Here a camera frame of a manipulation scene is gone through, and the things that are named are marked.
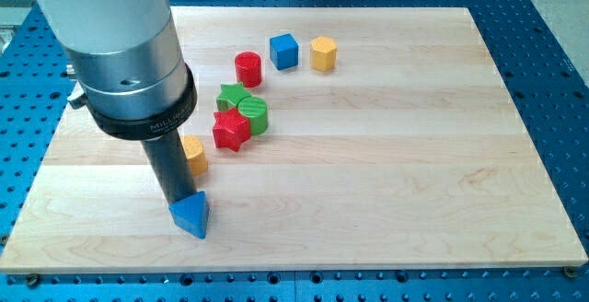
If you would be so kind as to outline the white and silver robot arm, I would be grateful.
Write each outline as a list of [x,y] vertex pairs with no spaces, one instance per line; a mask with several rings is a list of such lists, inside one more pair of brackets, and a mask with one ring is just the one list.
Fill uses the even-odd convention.
[[126,140],[175,131],[197,93],[169,0],[37,0],[106,134]]

